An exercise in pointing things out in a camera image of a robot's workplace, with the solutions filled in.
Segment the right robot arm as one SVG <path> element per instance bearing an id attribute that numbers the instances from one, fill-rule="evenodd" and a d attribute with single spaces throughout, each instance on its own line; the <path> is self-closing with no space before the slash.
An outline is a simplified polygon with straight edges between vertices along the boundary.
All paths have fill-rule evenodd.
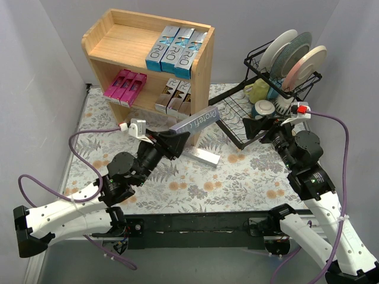
<path id="1" fill-rule="evenodd" d="M 339 201 L 335 186 L 319 165 L 323 154 L 319 137 L 307 130 L 292 133 L 293 126 L 275 118 L 243 119 L 248 139 L 261 131 L 289 170 L 287 179 L 321 226 L 325 238 L 306 224 L 288 204 L 268 213 L 268 228 L 291 237 L 319 265 L 327 283 L 378 283 L 378 260 L 367 249 Z"/>

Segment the pink toothpaste box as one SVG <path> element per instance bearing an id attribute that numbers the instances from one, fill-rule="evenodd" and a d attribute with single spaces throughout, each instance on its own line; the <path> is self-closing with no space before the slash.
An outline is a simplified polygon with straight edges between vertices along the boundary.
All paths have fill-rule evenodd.
<path id="1" fill-rule="evenodd" d="M 127 76 L 126 81 L 123 83 L 123 85 L 122 85 L 121 87 L 124 88 L 125 91 L 126 91 L 127 88 L 129 87 L 129 85 L 132 83 L 133 79 L 134 79 L 137 75 L 138 75 L 138 73 L 130 71 L 129 75 Z M 119 99 L 118 101 L 113 100 L 112 102 L 117 103 L 117 104 L 120 104 L 120 99 Z"/>
<path id="2" fill-rule="evenodd" d="M 124 95 L 120 99 L 120 104 L 124 107 L 131 107 L 140 91 L 143 89 L 146 80 L 147 75 L 138 73 L 138 75 L 133 79 L 132 83 L 129 85 Z"/>
<path id="3" fill-rule="evenodd" d="M 113 79 L 110 86 L 105 90 L 103 96 L 105 100 L 107 101 L 118 101 L 122 94 L 124 93 L 125 89 L 121 86 L 126 81 L 127 76 L 129 75 L 130 71 L 127 69 L 121 69 L 117 76 Z"/>

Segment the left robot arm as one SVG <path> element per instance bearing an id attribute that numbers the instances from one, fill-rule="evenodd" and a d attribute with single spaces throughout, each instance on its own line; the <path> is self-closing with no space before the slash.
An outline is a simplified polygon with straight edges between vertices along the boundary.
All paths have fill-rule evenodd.
<path id="1" fill-rule="evenodd" d="M 138 136 L 137 154 L 116 154 L 107 165 L 107 174 L 77 192 L 43 206 L 20 205 L 13 210 L 18 253 L 21 258 L 36 256 L 49 246 L 79 235 L 93 233 L 121 236 L 128 229 L 118 205 L 135 194 L 162 158 L 174 160 L 182 154 L 190 134 L 147 131 Z"/>

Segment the silver toothpaste box slanted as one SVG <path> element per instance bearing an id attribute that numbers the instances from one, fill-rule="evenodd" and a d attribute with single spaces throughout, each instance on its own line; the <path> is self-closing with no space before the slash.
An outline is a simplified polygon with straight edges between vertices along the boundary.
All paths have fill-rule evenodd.
<path id="1" fill-rule="evenodd" d="M 219 119 L 219 109 L 215 105 L 211 105 L 173 125 L 169 130 L 175 134 L 188 132 L 192 136 L 216 123 Z"/>

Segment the silver Protect toothpaste box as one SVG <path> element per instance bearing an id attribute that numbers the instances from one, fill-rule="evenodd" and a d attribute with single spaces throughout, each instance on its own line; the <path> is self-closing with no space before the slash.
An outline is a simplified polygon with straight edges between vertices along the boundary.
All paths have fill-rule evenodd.
<path id="1" fill-rule="evenodd" d="M 207 150 L 199 149 L 194 146 L 188 146 L 184 148 L 182 154 L 190 159 L 198 161 L 200 163 L 206 164 L 207 166 L 211 166 L 216 168 L 219 161 L 220 156 L 214 153 L 211 153 Z"/>

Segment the silver black gold toothpaste box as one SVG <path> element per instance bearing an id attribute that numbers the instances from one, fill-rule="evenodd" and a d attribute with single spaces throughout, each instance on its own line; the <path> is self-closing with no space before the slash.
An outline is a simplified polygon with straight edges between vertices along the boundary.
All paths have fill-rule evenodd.
<path id="1" fill-rule="evenodd" d="M 191 83 L 187 81 L 180 81 L 176 91 L 174 92 L 173 97 L 169 101 L 168 106 L 166 107 L 166 113 L 173 117 L 178 116 L 178 111 L 182 105 L 188 90 L 190 89 Z"/>

